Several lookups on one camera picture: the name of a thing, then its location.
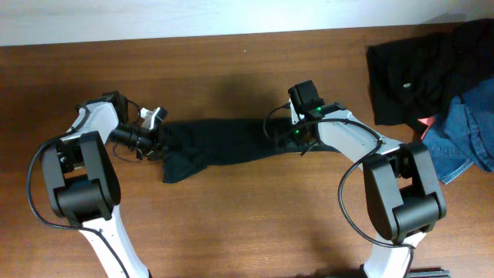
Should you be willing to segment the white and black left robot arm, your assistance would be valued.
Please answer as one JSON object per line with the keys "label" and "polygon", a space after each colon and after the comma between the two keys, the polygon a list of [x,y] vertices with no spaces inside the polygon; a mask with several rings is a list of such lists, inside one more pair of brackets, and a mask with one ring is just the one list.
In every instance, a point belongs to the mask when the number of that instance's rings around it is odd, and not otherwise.
{"label": "white and black left robot arm", "polygon": [[136,150],[138,158],[152,154],[167,112],[139,108],[137,121],[131,123],[130,103],[113,91],[78,105],[70,129],[39,152],[53,212],[86,238],[108,277],[151,276],[124,228],[120,184],[105,144],[125,145]]}

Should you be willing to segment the dark green cloth garment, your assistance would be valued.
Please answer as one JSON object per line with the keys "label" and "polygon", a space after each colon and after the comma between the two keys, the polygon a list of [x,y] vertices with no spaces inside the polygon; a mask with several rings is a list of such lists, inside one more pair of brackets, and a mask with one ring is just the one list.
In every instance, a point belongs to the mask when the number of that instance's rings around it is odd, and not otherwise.
{"label": "dark green cloth garment", "polygon": [[165,125],[163,183],[178,183],[209,166],[256,161],[285,153],[305,153],[336,149],[309,144],[288,137],[270,141],[261,119],[207,119]]}

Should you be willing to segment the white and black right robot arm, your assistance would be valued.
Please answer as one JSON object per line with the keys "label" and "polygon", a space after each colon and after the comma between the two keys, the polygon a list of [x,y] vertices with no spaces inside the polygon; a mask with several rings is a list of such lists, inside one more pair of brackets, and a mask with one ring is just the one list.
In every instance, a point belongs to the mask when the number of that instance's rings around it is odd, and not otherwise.
{"label": "white and black right robot arm", "polygon": [[[275,137],[332,147],[351,160],[340,179],[337,200],[350,227],[373,246],[366,261],[348,277],[449,277],[440,267],[413,270],[415,250],[447,213],[428,148],[402,143],[359,121],[339,103],[327,104],[311,80],[288,90],[292,128]],[[343,203],[343,187],[360,168],[367,213],[376,231],[370,237],[357,227]]]}

